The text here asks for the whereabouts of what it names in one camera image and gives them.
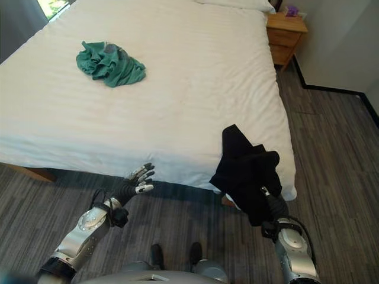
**striped carpet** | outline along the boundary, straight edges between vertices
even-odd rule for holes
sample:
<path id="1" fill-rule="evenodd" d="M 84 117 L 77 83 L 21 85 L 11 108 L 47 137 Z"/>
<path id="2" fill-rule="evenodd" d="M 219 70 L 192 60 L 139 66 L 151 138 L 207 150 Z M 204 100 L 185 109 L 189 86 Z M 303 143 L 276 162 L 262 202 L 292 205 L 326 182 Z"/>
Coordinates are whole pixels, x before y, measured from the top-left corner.
<path id="1" fill-rule="evenodd" d="M 296 159 L 292 215 L 308 226 L 323 283 L 377 283 L 379 278 L 379 130 L 356 96 L 301 88 L 293 66 L 278 75 Z M 54 170 L 53 184 L 0 165 L 0 267 L 35 273 L 89 206 L 98 187 L 121 179 Z M 271 241 L 247 217 L 201 189 L 156 183 L 128 205 L 129 223 L 99 244 L 75 282 L 149 260 L 160 243 L 166 267 L 188 270 L 200 241 L 233 283 L 283 283 Z"/>

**white bed sheet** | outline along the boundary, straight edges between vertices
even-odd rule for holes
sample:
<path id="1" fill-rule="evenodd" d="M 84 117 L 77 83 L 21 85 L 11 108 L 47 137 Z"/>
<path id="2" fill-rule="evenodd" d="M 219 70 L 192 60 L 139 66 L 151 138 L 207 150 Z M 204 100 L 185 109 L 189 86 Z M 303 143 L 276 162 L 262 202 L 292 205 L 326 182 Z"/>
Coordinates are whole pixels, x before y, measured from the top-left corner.
<path id="1" fill-rule="evenodd" d="M 80 0 L 0 65 L 0 161 L 123 176 L 145 162 L 156 179 L 209 184 L 221 132 L 237 124 L 280 154 L 296 197 L 287 115 L 263 13 L 190 0 Z M 109 88 L 77 67 L 81 41 L 110 41 L 146 78 Z"/>

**green towel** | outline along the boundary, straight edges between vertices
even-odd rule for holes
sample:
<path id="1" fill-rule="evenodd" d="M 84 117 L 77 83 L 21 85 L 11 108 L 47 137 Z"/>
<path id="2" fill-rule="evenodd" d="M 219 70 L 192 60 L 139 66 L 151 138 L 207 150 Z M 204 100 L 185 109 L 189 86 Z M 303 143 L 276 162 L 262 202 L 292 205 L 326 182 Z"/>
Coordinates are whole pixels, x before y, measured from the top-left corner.
<path id="1" fill-rule="evenodd" d="M 82 45 L 85 50 L 77 55 L 76 64 L 93 80 L 103 79 L 107 86 L 117 87 L 139 82 L 146 76 L 145 66 L 113 43 L 83 41 Z"/>

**robot finger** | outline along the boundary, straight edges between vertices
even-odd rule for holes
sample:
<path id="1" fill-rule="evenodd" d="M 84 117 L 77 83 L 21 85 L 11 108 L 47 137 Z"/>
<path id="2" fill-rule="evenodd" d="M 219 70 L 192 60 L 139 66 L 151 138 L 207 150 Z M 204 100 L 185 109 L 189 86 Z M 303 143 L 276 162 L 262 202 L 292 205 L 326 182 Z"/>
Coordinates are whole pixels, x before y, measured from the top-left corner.
<path id="1" fill-rule="evenodd" d="M 154 189 L 153 185 L 142 185 L 136 187 L 136 193 L 141 194 L 147 191 L 152 191 Z"/>
<path id="2" fill-rule="evenodd" d="M 133 180 L 135 178 L 139 178 L 141 175 L 145 174 L 148 172 L 150 169 L 154 169 L 154 166 L 152 166 L 151 163 L 144 164 L 143 166 L 139 167 L 136 169 L 133 173 L 131 173 L 127 179 Z"/>
<path id="3" fill-rule="evenodd" d="M 137 174 L 137 178 L 143 176 L 145 173 L 147 173 L 148 171 L 154 169 L 154 166 L 152 166 L 151 163 L 149 164 L 146 164 L 145 165 L 145 168 L 143 170 L 141 170 L 138 174 Z"/>
<path id="4" fill-rule="evenodd" d="M 141 177 L 138 178 L 138 182 L 143 182 L 145 179 L 147 179 L 149 176 L 152 176 L 154 175 L 155 172 L 152 171 L 152 172 L 148 172 L 148 173 L 145 173 L 144 175 L 142 175 Z"/>
<path id="5" fill-rule="evenodd" d="M 143 182 L 140 182 L 140 183 L 138 184 L 138 186 L 141 186 L 141 185 L 147 185 L 147 184 L 152 183 L 152 182 L 153 182 L 152 179 L 146 179 L 146 180 L 144 180 Z"/>

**curtain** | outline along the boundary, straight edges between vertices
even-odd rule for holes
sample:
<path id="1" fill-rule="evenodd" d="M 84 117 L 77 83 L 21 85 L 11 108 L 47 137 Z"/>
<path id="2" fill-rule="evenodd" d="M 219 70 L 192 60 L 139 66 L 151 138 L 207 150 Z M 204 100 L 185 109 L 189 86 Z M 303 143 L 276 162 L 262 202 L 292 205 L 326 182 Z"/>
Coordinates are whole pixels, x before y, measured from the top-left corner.
<path id="1" fill-rule="evenodd" d="M 0 0 L 0 63 L 48 22 L 37 0 Z"/>

